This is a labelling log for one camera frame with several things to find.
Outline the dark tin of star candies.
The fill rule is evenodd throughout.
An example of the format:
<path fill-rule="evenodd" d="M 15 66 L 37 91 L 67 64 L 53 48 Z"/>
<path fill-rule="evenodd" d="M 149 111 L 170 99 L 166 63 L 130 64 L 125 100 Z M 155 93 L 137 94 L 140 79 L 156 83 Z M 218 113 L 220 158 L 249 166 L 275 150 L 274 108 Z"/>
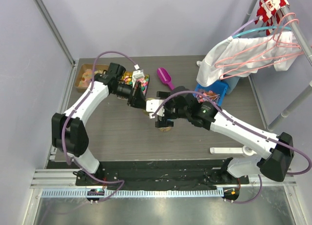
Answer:
<path fill-rule="evenodd" d="M 132 84 L 132 72 L 125 72 L 119 79 L 119 84 L 117 88 L 117 97 L 122 100 L 127 100 L 131 95 L 134 94 L 135 87 L 140 84 L 142 92 L 146 97 L 148 86 L 149 86 L 150 76 L 145 75 L 143 80 L 137 81 L 135 85 Z"/>

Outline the magenta plastic scoop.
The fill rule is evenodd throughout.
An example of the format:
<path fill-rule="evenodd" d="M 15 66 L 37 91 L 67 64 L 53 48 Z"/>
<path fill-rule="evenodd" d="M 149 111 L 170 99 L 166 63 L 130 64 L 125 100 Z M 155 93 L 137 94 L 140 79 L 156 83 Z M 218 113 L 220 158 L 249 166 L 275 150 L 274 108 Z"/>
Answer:
<path fill-rule="evenodd" d="M 172 83 L 172 78 L 165 68 L 160 67 L 157 69 L 156 72 L 160 81 L 163 84 L 167 85 L 171 90 L 175 88 L 175 86 Z"/>

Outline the clear glass jar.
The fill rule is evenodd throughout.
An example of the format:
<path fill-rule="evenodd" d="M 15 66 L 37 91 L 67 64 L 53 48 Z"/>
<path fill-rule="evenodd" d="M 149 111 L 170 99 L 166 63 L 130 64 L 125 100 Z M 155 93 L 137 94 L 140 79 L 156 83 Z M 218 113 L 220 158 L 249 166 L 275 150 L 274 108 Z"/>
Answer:
<path fill-rule="evenodd" d="M 161 132 L 167 132 L 167 131 L 170 131 L 172 128 L 171 127 L 161 127 L 161 128 L 158 128 Z"/>

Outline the gold tin of popsicle candies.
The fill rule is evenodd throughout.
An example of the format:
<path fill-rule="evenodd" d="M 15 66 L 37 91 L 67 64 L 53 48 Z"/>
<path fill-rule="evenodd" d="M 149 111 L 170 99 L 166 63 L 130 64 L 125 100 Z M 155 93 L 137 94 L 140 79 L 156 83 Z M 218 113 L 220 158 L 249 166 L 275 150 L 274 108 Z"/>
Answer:
<path fill-rule="evenodd" d="M 96 64 L 95 65 L 95 74 L 102 73 L 103 71 L 108 70 L 108 65 L 106 64 Z M 89 86 L 92 78 L 92 69 L 93 64 L 83 64 L 78 69 L 78 75 L 76 77 L 74 87 L 77 92 L 83 93 Z"/>

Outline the round gold jar lid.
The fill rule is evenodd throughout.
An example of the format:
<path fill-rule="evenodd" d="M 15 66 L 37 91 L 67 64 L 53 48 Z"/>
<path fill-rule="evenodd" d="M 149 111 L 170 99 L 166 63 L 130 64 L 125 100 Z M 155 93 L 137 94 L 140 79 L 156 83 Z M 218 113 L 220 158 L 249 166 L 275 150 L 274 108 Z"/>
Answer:
<path fill-rule="evenodd" d="M 157 99 L 155 98 L 147 98 L 146 100 L 146 107 L 143 111 L 146 115 L 148 115 L 149 119 L 155 118 L 155 111 L 157 109 Z"/>

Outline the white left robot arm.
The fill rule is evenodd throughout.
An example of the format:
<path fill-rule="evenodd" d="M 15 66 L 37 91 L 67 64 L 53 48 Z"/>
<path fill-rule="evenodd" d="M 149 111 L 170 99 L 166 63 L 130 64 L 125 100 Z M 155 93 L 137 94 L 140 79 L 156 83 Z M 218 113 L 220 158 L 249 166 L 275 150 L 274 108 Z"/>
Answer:
<path fill-rule="evenodd" d="M 99 185 L 104 179 L 103 166 L 89 149 L 86 123 L 97 106 L 109 95 L 114 94 L 127 100 L 134 108 L 145 109 L 148 82 L 143 71 L 136 70 L 126 76 L 126 69 L 111 63 L 104 73 L 93 73 L 91 82 L 82 96 L 64 113 L 52 116 L 52 145 L 61 150 L 68 162 L 75 162 L 87 173 L 92 185 Z"/>

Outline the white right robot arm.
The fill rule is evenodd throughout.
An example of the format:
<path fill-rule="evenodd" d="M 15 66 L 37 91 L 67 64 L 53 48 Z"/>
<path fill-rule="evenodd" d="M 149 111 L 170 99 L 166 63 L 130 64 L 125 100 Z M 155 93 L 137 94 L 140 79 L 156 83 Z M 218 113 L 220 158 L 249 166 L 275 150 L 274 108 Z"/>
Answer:
<path fill-rule="evenodd" d="M 211 100 L 199 102 L 193 94 L 183 86 L 177 87 L 167 93 L 165 100 L 148 101 L 146 111 L 150 118 L 187 119 L 196 127 L 225 135 L 255 152 L 244 159 L 229 159 L 220 171 L 223 182 L 230 184 L 237 178 L 253 174 L 262 174 L 276 182 L 284 181 L 294 157 L 289 134 L 276 136 L 263 131 L 235 118 Z"/>

